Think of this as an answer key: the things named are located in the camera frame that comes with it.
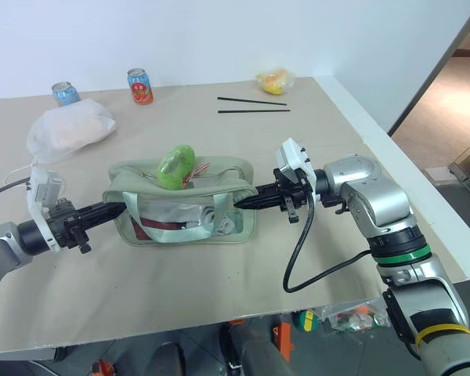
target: green plush toy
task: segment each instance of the green plush toy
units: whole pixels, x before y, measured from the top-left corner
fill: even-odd
[[[195,152],[191,146],[178,145],[158,166],[157,180],[166,190],[182,190],[183,180],[192,172]]]

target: white plastic bag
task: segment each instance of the white plastic bag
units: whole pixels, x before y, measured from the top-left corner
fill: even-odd
[[[115,130],[110,111],[92,99],[46,111],[32,126],[26,147],[39,163],[56,163]]]

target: soda can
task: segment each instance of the soda can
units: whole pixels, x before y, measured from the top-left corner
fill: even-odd
[[[67,81],[58,82],[57,84],[52,85],[52,95],[60,107],[80,100],[77,89]]]
[[[138,104],[152,103],[154,95],[151,92],[148,74],[141,68],[134,68],[127,72],[128,86],[131,88],[132,98]]]

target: green ring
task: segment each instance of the green ring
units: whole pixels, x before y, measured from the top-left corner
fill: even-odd
[[[389,257],[373,257],[373,259],[379,264],[396,264],[399,262],[413,261],[419,259],[423,256],[426,256],[430,253],[430,246],[426,244],[423,248],[420,248],[411,253],[406,253],[404,255],[389,256]]]

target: black cable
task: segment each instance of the black cable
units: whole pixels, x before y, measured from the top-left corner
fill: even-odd
[[[418,355],[417,352],[414,351],[413,346],[411,346],[409,342],[404,342],[404,345],[406,345],[406,349],[409,352],[409,354],[414,356],[416,359],[421,360],[421,357]]]
[[[0,193],[3,192],[4,190],[8,190],[9,188],[12,188],[13,186],[19,186],[20,184],[23,184],[29,181],[30,181],[30,177],[28,176],[27,178],[17,180],[16,182],[13,182],[13,183],[9,183],[6,186],[1,186]]]
[[[305,282],[303,282],[302,284],[299,284],[298,286],[289,287],[289,277],[291,276],[292,268],[294,267],[296,259],[298,258],[299,252],[301,251],[301,248],[303,246],[303,243],[305,243],[305,239],[308,236],[308,232],[310,231],[310,227],[312,226],[313,215],[315,212],[312,191],[309,191],[306,193],[306,200],[308,201],[308,217],[306,218],[305,227],[303,228],[303,231],[301,232],[301,236],[299,237],[298,243],[296,244],[295,249],[292,252],[291,259],[289,260],[289,263],[287,264],[287,268],[285,269],[285,274],[284,274],[284,281],[283,281],[284,290],[289,293],[302,290],[303,288],[309,286],[310,284],[313,284],[317,282],[318,280],[321,280],[325,276],[328,276],[329,274],[334,273],[336,270],[340,270],[341,268],[344,268],[345,266],[353,264],[355,261],[361,259],[365,255],[371,254],[371,250],[362,251],[357,256],[352,257],[350,260],[341,262],[333,266],[332,268],[327,269],[326,271],[316,275],[314,278],[310,278],[309,280],[306,280]]]

